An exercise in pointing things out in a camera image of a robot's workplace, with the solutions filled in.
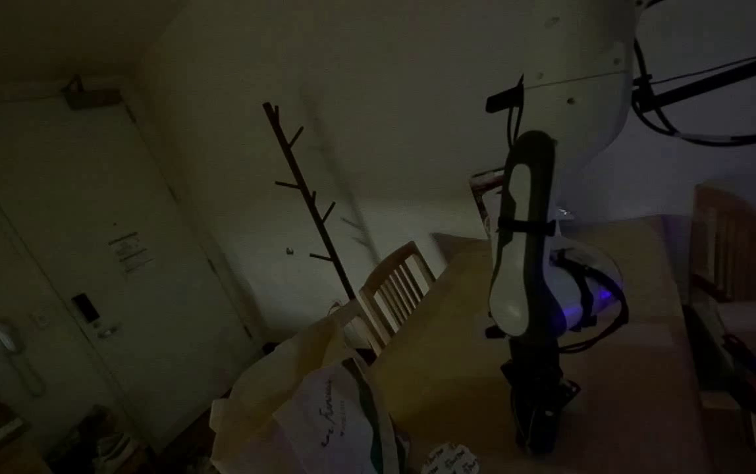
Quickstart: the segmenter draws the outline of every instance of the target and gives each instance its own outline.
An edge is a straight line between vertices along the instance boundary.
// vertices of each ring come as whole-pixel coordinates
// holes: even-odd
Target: white bag
[[[212,408],[222,474],[399,474],[395,429],[326,320],[253,363]]]

